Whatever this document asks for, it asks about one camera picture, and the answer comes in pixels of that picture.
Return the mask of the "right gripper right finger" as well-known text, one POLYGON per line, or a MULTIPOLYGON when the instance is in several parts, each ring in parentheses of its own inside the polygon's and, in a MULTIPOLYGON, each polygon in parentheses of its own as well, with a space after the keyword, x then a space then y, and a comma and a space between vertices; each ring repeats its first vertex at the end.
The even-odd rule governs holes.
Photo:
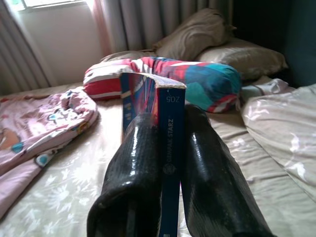
POLYGON ((272 237, 239 165, 194 105, 185 105, 184 148, 181 188, 191 236, 272 237))

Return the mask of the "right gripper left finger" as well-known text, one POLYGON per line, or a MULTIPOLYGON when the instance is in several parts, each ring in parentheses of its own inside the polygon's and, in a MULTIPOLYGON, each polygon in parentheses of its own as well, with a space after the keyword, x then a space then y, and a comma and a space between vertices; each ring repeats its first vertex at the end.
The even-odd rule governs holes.
POLYGON ((100 196, 87 218, 89 237, 157 237, 161 162, 153 115, 137 115, 111 159, 100 196))

